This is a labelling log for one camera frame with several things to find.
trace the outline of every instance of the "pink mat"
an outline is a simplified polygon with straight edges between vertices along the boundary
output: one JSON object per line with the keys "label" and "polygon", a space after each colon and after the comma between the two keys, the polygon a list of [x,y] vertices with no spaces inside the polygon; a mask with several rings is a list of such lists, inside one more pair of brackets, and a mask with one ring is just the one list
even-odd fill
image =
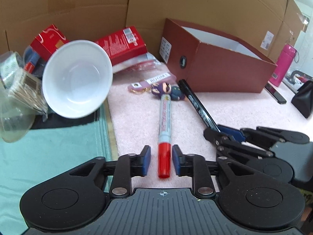
{"label": "pink mat", "polygon": [[[172,164],[171,177],[157,176],[157,141],[160,100],[151,93],[134,94],[127,90],[130,83],[168,71],[159,70],[115,75],[108,101],[119,155],[140,153],[144,145],[151,146],[148,175],[133,178],[132,187],[191,187],[191,178],[178,177]],[[278,104],[266,90],[253,93],[198,93],[197,96],[217,124],[234,128],[266,126],[301,131],[313,139],[311,119],[305,119],[291,104],[294,96],[283,83],[278,88],[287,104]],[[203,137],[205,126],[188,101],[172,101],[172,144],[178,144],[184,154],[202,155],[215,160],[215,148]]]}

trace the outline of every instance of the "white bowl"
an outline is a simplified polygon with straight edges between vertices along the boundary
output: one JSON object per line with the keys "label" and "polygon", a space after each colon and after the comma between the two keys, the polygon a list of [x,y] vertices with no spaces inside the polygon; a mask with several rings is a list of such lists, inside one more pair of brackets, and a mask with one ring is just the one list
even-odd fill
{"label": "white bowl", "polygon": [[43,72],[43,94],[54,112],[82,118],[97,110],[112,85],[107,53],[87,40],[69,42],[49,59]]}

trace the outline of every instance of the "pink water bottle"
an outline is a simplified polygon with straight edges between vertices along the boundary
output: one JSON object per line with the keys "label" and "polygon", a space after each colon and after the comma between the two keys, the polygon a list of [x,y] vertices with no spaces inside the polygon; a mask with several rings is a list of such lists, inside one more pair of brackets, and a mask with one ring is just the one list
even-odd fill
{"label": "pink water bottle", "polygon": [[289,44],[284,46],[283,51],[278,57],[276,63],[277,67],[270,78],[270,83],[274,86],[279,86],[281,84],[296,54],[297,50],[293,46]]}

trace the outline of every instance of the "label sticker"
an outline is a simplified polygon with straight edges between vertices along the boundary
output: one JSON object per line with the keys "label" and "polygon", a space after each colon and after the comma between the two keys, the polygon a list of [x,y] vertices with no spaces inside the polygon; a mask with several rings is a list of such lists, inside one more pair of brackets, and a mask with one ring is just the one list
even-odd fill
{"label": "label sticker", "polygon": [[272,43],[273,38],[274,38],[274,35],[270,31],[267,31],[265,38],[262,41],[261,48],[268,50]]}
{"label": "label sticker", "polygon": [[127,39],[128,44],[131,44],[131,43],[133,43],[133,42],[136,41],[136,38],[135,38],[135,36],[133,35],[133,32],[131,31],[130,28],[124,29],[123,32],[124,32],[124,34],[125,34],[125,36],[126,36],[126,39]]}
{"label": "label sticker", "polygon": [[277,75],[276,73],[273,73],[272,77],[273,77],[274,79],[277,79],[277,78],[278,78],[278,75]]}
{"label": "label sticker", "polygon": [[155,76],[153,78],[147,79],[146,82],[148,82],[149,85],[152,85],[154,82],[158,82],[161,79],[164,79],[164,78],[167,78],[167,77],[170,77],[170,76],[171,75],[166,72],[166,73],[163,73],[161,75]]}
{"label": "label sticker", "polygon": [[162,37],[160,55],[162,56],[165,63],[168,63],[168,58],[170,57],[172,45]]}

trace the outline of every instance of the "purple figure keychain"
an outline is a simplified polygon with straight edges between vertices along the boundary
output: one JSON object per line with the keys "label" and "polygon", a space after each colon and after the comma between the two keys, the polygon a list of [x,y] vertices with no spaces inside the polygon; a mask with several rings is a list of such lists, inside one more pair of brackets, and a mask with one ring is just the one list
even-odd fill
{"label": "purple figure keychain", "polygon": [[159,97],[169,95],[171,100],[185,100],[186,98],[178,86],[172,86],[167,82],[152,84],[151,93]]}

